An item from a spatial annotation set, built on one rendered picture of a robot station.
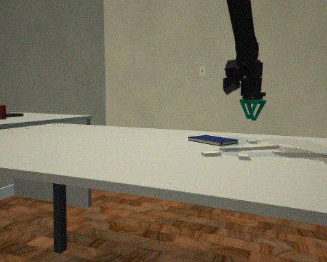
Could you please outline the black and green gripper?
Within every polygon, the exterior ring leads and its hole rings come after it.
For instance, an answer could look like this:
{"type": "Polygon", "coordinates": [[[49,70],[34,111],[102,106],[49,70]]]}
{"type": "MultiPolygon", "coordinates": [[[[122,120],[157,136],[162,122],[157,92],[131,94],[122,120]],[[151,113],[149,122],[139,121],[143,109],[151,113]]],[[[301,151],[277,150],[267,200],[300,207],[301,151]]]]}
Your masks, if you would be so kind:
{"type": "Polygon", "coordinates": [[[263,106],[266,103],[266,100],[261,100],[263,99],[263,97],[260,96],[266,96],[266,93],[257,93],[257,92],[261,92],[261,85],[262,85],[262,77],[254,77],[256,78],[256,88],[255,88],[255,93],[241,93],[241,96],[243,96],[242,99],[240,99],[239,101],[241,102],[242,108],[244,110],[245,116],[247,119],[252,119],[252,121],[256,121],[258,115],[260,114],[261,110],[263,109],[263,106]],[[257,79],[258,78],[258,79],[257,79]],[[260,94],[260,95],[255,95],[255,94],[260,94]],[[252,96],[255,98],[251,98],[248,96],[252,96]],[[254,102],[256,101],[256,102],[254,102]],[[247,113],[247,109],[245,107],[245,103],[247,104],[247,108],[249,110],[249,114],[247,113]],[[251,104],[253,104],[253,106],[251,107],[251,104]],[[254,110],[257,106],[257,104],[260,104],[255,116],[253,115],[254,110]]]}

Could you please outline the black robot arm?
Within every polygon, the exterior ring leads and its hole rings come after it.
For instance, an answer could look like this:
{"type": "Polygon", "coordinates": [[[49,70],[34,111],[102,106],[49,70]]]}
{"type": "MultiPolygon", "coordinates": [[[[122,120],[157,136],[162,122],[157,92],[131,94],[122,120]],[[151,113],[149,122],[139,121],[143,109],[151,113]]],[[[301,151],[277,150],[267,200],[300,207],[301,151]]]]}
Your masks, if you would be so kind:
{"type": "Polygon", "coordinates": [[[234,33],[237,56],[236,60],[228,60],[226,63],[225,71],[227,78],[223,79],[223,91],[228,95],[241,87],[241,93],[255,93],[256,78],[253,77],[262,77],[263,63],[257,60],[259,48],[254,33],[251,1],[226,1],[234,33]]]}

